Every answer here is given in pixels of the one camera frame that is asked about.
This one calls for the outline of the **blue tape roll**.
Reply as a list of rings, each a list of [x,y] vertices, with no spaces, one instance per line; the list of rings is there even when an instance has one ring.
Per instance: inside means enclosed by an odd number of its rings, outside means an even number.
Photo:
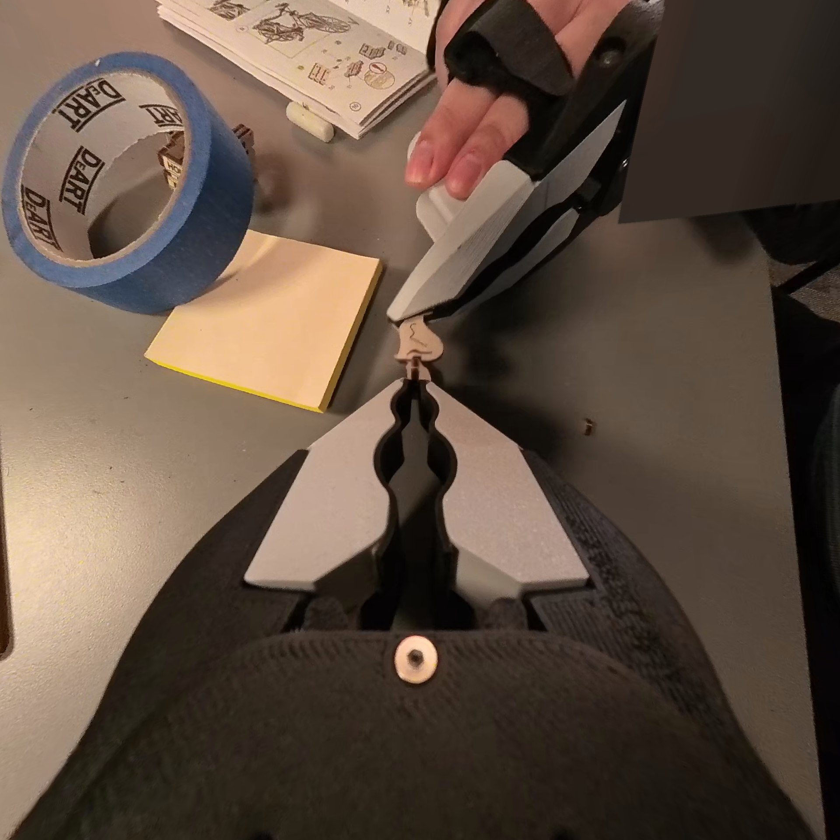
[[[141,236],[96,257],[89,229],[116,196],[115,162],[182,131],[182,172]],[[235,133],[168,59],[119,52],[74,69],[34,105],[3,179],[3,223],[17,257],[55,286],[155,314],[200,296],[235,257],[254,202]]]

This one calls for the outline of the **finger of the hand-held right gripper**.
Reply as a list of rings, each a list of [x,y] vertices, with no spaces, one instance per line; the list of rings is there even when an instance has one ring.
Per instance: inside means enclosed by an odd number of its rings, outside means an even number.
[[[559,199],[550,196],[548,184],[541,184],[499,235],[463,291],[455,300],[438,304],[430,320],[475,308],[517,284],[564,245],[576,224],[596,217],[595,200],[601,190],[599,182],[584,182]]]
[[[509,254],[530,223],[560,207],[592,173],[613,139],[626,106],[622,101],[541,181],[509,161],[494,164],[396,293],[387,318],[399,323],[442,305],[467,303],[481,270]]]

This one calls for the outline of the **yellow sticky note pad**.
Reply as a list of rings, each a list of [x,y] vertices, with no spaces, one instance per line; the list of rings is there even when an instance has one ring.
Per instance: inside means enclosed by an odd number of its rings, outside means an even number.
[[[376,258],[249,230],[223,274],[171,312],[144,357],[324,413],[382,271]]]

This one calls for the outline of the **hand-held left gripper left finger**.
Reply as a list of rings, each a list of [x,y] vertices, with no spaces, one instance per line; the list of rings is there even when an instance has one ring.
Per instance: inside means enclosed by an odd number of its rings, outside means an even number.
[[[403,463],[400,378],[306,450],[245,572],[248,585],[329,596],[365,629],[389,629],[403,582],[389,479]]]

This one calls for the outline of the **person's right hand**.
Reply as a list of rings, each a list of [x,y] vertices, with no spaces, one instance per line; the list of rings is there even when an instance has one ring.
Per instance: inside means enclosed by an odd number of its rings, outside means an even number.
[[[434,68],[440,99],[408,159],[405,183],[425,191],[443,182],[465,200],[529,129],[526,105],[512,95],[450,80],[445,48],[479,1],[446,2],[435,28]],[[627,1],[531,1],[577,78],[599,39]]]

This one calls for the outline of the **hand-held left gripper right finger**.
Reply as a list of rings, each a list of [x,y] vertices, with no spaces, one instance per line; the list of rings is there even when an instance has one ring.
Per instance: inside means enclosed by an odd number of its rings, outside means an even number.
[[[438,627],[472,627],[499,600],[577,592],[578,546],[524,450],[432,382],[420,384],[434,502],[432,609]]]

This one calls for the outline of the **white cylinder eraser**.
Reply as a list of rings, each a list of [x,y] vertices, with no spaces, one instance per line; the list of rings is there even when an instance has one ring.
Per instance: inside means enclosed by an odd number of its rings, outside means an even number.
[[[329,144],[333,141],[335,134],[333,124],[303,104],[290,101],[286,108],[286,116],[290,123],[320,142]]]

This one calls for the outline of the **wooden chicken cutout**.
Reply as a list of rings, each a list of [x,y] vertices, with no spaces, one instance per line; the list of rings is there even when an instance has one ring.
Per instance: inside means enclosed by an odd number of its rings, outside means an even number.
[[[394,359],[400,363],[418,360],[421,363],[438,361],[444,354],[443,341],[430,329],[426,313],[406,318],[396,326],[398,338]]]

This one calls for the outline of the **instruction booklet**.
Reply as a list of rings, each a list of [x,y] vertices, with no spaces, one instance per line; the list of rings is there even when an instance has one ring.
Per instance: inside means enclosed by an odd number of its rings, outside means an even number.
[[[445,2],[162,1],[158,15],[359,140],[424,89]]]

